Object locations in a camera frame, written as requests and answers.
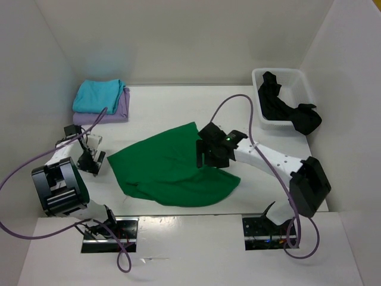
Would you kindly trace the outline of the green t shirt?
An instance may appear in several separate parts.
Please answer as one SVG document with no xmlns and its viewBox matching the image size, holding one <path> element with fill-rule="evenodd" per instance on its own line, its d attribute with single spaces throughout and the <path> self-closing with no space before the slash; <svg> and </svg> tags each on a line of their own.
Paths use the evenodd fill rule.
<svg viewBox="0 0 381 286">
<path fill-rule="evenodd" d="M 194 122 L 169 129 L 108 156 L 122 192 L 164 206 L 205 207 L 228 197 L 240 184 L 233 174 L 197 168 Z"/>
</svg>

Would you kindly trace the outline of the purple t shirt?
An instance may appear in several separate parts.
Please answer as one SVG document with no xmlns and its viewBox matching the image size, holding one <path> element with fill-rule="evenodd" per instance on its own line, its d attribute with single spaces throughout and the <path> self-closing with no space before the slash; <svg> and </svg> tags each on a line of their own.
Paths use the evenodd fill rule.
<svg viewBox="0 0 381 286">
<path fill-rule="evenodd" d="M 124 123 L 128 121 L 129 118 L 129 102 L 130 102 L 130 90 L 125 87 L 123 93 L 121 94 L 116 112 L 114 114 L 106 114 L 99 122 L 99 124 L 109 124 L 109 123 Z M 73 123 L 75 125 L 91 125 L 98 114 L 93 113 L 74 113 Z"/>
</svg>

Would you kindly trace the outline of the cyan t shirt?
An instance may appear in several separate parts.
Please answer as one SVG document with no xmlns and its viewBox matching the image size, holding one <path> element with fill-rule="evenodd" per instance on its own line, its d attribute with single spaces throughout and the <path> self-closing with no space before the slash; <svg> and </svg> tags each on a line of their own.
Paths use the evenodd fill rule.
<svg viewBox="0 0 381 286">
<path fill-rule="evenodd" d="M 73 101 L 73 111 L 99 114 L 106 108 L 107 115 L 115 114 L 125 87 L 126 84 L 120 79 L 105 82 L 85 80 Z"/>
</svg>

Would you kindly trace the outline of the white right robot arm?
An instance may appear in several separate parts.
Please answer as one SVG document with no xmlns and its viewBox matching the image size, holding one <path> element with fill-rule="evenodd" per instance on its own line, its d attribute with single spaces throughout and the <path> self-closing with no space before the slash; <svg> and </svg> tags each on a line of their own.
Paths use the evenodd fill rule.
<svg viewBox="0 0 381 286">
<path fill-rule="evenodd" d="M 250 136 L 233 130 L 223 132 L 210 122 L 198 133 L 196 165 L 226 168 L 231 161 L 248 164 L 274 176 L 286 190 L 287 202 L 272 203 L 261 219 L 262 230 L 275 234 L 296 215 L 312 218 L 332 187 L 321 163 L 272 150 Z"/>
</svg>

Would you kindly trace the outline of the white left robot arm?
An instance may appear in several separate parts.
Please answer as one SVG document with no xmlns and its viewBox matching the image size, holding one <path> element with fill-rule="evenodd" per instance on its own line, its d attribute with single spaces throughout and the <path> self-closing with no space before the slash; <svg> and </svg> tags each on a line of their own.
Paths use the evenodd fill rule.
<svg viewBox="0 0 381 286">
<path fill-rule="evenodd" d="M 105 158 L 105 152 L 98 150 L 102 137 L 88 132 L 72 140 L 84 131 L 79 125 L 64 128 L 65 137 L 57 141 L 50 160 L 32 170 L 33 183 L 47 216 L 84 220 L 91 237 L 112 238 L 119 226 L 114 213 L 90 199 L 81 176 L 82 172 L 98 175 Z"/>
</svg>

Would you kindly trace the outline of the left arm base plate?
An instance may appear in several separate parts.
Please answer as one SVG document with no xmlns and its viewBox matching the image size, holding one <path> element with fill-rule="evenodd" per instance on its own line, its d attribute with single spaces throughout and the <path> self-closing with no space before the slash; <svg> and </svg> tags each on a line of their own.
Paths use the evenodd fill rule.
<svg viewBox="0 0 381 286">
<path fill-rule="evenodd" d="M 117 217 L 116 222 L 117 229 L 113 230 L 114 234 L 129 253 L 135 253 L 139 218 Z M 116 240 L 109 234 L 106 237 L 101 234 L 95 235 L 86 225 L 83 226 L 82 233 L 81 253 L 83 254 L 118 253 L 121 250 Z"/>
</svg>

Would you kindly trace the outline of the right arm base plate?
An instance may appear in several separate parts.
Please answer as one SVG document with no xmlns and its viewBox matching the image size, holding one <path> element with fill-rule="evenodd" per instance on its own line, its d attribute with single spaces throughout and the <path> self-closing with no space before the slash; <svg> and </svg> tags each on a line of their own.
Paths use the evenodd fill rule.
<svg viewBox="0 0 381 286">
<path fill-rule="evenodd" d="M 245 250 L 283 249 L 290 221 L 275 225 L 265 216 L 242 216 Z"/>
</svg>

